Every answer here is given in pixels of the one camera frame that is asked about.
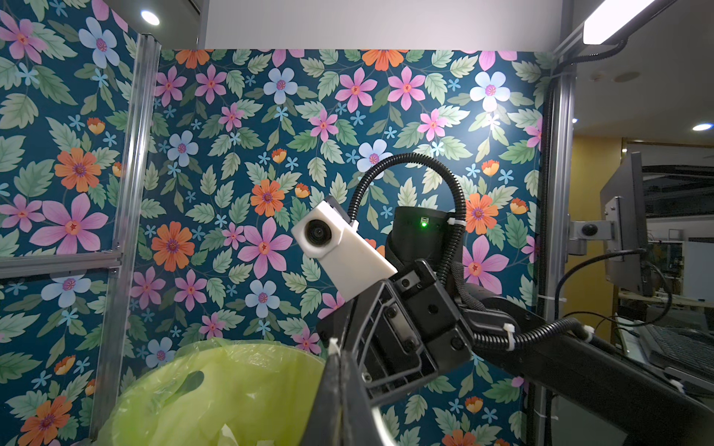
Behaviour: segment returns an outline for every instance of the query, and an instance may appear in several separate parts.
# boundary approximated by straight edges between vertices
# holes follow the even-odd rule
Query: keyboard
[[[638,333],[650,363],[714,380],[714,347],[656,325],[639,327]]]

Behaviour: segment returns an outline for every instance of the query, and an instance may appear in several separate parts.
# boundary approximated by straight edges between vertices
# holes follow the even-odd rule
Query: ceiling light
[[[706,122],[706,123],[698,124],[697,126],[692,127],[692,130],[704,131],[704,130],[709,130],[712,127],[714,127],[714,124],[709,124],[708,122]]]
[[[141,17],[143,17],[144,20],[146,20],[146,22],[150,25],[156,26],[159,24],[159,18],[151,11],[142,11]]]

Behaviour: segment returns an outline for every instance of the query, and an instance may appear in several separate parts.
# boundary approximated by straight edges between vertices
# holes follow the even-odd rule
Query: yellow wall
[[[574,221],[600,220],[600,189],[620,165],[622,151],[619,138],[594,138],[576,136],[573,140],[573,161],[570,170],[570,218]],[[588,254],[571,255],[565,270],[578,263],[603,254],[601,242],[588,242]],[[565,285],[565,313],[571,311],[593,311],[602,315],[612,315],[613,285],[605,280],[605,265],[595,263],[580,271]],[[600,318],[592,315],[578,315],[581,321],[593,327]],[[598,328],[600,337],[610,339],[610,323]]]

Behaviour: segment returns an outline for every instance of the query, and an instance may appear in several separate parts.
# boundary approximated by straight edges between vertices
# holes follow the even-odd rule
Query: yellow-green plastic bag
[[[323,369],[280,343],[187,345],[124,391],[96,446],[217,446],[224,426],[239,446],[297,446]]]

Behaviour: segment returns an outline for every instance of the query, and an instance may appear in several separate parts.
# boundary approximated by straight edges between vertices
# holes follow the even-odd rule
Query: floral wallpaper
[[[136,34],[102,0],[0,8],[0,256],[111,247]],[[0,280],[0,444],[87,436],[106,270]]]
[[[316,323],[344,300],[289,230],[327,195],[347,206],[395,153],[453,169],[468,197],[464,277],[531,305],[550,67],[514,51],[164,50],[122,386],[206,338],[324,356]],[[383,254],[397,206],[453,208],[441,183],[418,166],[386,171],[360,234]],[[522,387],[474,355],[383,417],[401,446],[522,445]]]

